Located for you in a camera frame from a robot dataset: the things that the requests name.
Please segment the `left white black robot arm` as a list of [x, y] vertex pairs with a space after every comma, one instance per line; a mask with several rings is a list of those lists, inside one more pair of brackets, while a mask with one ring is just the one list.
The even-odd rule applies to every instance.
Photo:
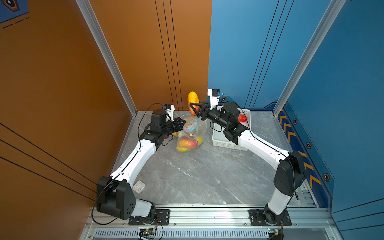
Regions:
[[186, 120], [173, 117], [171, 110], [155, 110], [152, 121], [138, 137], [138, 143], [127, 159], [108, 177], [97, 182], [97, 199], [93, 210], [116, 219], [139, 218], [145, 225], [156, 221], [156, 204], [137, 199], [133, 185], [152, 155], [164, 140], [183, 130]]

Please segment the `green mango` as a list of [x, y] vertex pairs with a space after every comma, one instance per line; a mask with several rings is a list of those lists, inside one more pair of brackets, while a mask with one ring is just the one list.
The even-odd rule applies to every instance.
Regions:
[[177, 150], [178, 150], [179, 152], [181, 152], [181, 153], [184, 153], [184, 152], [189, 152], [189, 151], [191, 151], [192, 149], [190, 149], [190, 148], [182, 148], [182, 147], [177, 146]]

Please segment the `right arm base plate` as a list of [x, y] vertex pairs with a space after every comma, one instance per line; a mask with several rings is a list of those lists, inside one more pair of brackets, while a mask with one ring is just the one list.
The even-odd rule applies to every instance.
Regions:
[[272, 211], [264, 209], [251, 209], [248, 210], [248, 213], [252, 226], [286, 227], [292, 225], [291, 217], [287, 209], [285, 209], [280, 215], [276, 215]]

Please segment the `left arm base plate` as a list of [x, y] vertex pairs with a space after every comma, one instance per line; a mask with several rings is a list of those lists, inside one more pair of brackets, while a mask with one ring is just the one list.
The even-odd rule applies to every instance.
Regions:
[[170, 209], [155, 209], [150, 212], [149, 216], [147, 217], [130, 217], [129, 218], [129, 225], [130, 226], [156, 226], [156, 225], [162, 225], [167, 226], [169, 224], [170, 220]]

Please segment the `red orange long mango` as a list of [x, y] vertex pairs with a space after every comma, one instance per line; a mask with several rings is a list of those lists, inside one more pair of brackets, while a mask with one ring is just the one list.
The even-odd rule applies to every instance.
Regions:
[[186, 148], [186, 149], [194, 149], [198, 146], [198, 141], [195, 139], [182, 139], [179, 142], [180, 148]]

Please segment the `red yellow mango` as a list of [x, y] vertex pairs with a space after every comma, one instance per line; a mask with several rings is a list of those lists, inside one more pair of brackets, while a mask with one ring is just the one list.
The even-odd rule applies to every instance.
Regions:
[[245, 115], [239, 114], [238, 121], [240, 123], [245, 123], [247, 122], [247, 117]]

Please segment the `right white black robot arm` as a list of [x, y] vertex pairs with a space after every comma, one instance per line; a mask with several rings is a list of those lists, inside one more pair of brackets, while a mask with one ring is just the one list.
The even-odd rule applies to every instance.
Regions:
[[298, 151], [288, 152], [274, 146], [241, 124], [238, 121], [240, 107], [236, 103], [225, 103], [220, 110], [209, 103], [190, 103], [190, 107], [201, 120], [209, 119], [222, 127], [227, 140], [258, 155], [276, 171], [275, 189], [262, 211], [262, 218], [266, 225], [281, 225], [288, 217], [287, 207], [297, 188], [307, 178], [303, 156]]

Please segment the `clear zip-top bag blue zipper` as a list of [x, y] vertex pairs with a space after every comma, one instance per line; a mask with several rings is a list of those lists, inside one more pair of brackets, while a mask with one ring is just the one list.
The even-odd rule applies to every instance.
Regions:
[[182, 116], [180, 116], [180, 118], [185, 120], [186, 124], [184, 125], [183, 129], [180, 132], [173, 134], [177, 138], [177, 146], [179, 146], [179, 142], [182, 139], [189, 138], [189, 139], [197, 140], [197, 137], [203, 137], [205, 139], [205, 134], [206, 134], [206, 130], [207, 130], [207, 121], [206, 120], [202, 121], [200, 118], [197, 118], [196, 116], [193, 116], [190, 114], [182, 115]]

